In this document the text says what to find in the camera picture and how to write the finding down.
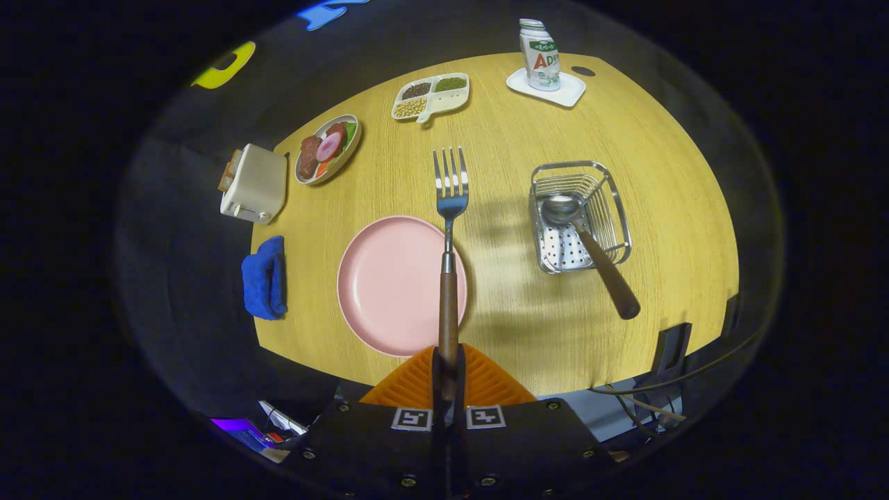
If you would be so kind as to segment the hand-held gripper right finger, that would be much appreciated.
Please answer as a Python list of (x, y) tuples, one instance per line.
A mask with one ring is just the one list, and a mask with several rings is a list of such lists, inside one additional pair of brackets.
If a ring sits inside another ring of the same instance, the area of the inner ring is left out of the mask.
[(615, 471), (564, 399), (538, 399), (478, 349), (448, 367), (448, 497), (572, 499)]

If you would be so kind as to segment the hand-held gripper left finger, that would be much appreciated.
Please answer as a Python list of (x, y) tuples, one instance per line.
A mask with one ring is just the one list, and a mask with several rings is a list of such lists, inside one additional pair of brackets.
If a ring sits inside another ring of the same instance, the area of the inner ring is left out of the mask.
[(447, 368), (429, 347), (298, 437), (287, 474), (323, 499), (447, 497)]

